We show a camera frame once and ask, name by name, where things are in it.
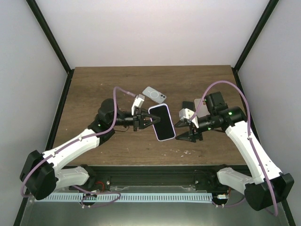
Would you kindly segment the dark teal phone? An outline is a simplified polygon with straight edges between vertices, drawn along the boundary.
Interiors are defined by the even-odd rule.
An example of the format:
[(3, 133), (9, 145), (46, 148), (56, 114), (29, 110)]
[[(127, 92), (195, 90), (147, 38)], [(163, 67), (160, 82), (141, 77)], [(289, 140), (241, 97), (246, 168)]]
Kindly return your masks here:
[(183, 101), (182, 102), (182, 109), (189, 109), (191, 111), (195, 111), (194, 103), (191, 101)]

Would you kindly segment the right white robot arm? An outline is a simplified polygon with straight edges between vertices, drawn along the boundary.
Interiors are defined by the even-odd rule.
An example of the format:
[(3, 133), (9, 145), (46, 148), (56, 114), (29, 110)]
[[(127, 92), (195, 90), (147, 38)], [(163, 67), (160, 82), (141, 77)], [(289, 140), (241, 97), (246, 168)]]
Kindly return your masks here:
[(231, 187), (245, 196), (247, 203), (256, 211), (285, 200), (294, 184), (291, 174), (284, 174), (269, 158), (259, 141), (248, 127), (247, 117), (238, 106), (228, 107), (221, 92), (205, 97), (204, 106), (208, 115), (193, 116), (194, 111), (183, 107), (175, 127), (189, 127), (189, 131), (176, 137), (177, 140), (196, 142), (202, 140), (206, 131), (221, 128), (231, 139), (246, 162), (251, 176), (231, 167), (219, 169), (209, 177), (210, 186), (219, 190)]

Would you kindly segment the beige phone case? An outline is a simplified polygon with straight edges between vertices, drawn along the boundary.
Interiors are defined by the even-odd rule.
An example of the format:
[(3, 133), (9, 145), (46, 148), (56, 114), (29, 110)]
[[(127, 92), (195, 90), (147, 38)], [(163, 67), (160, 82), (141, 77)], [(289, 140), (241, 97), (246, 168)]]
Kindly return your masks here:
[[(194, 99), (195, 109), (197, 109), (197, 107), (198, 107), (200, 101), (201, 101), (200, 98)], [(198, 118), (209, 115), (209, 111), (208, 111), (208, 109), (207, 109), (205, 100), (202, 101), (202, 104), (201, 104), (199, 110), (196, 111), (196, 113), (197, 113), (197, 117), (198, 117)]]

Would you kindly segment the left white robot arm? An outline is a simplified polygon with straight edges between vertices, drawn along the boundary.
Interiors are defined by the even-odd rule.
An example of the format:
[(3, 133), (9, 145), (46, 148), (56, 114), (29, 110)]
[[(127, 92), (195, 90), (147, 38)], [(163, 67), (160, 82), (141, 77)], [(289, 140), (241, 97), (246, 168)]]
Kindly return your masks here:
[(122, 112), (116, 102), (106, 99), (94, 121), (72, 140), (51, 150), (31, 152), (20, 175), (21, 193), (27, 188), (36, 200), (42, 200), (53, 191), (69, 186), (79, 186), (85, 192), (96, 185), (96, 174), (87, 165), (75, 168), (65, 166), (85, 152), (108, 141), (115, 133), (113, 127), (133, 126), (134, 131), (157, 124), (162, 117), (149, 114), (142, 109), (139, 100), (133, 104), (133, 112)]

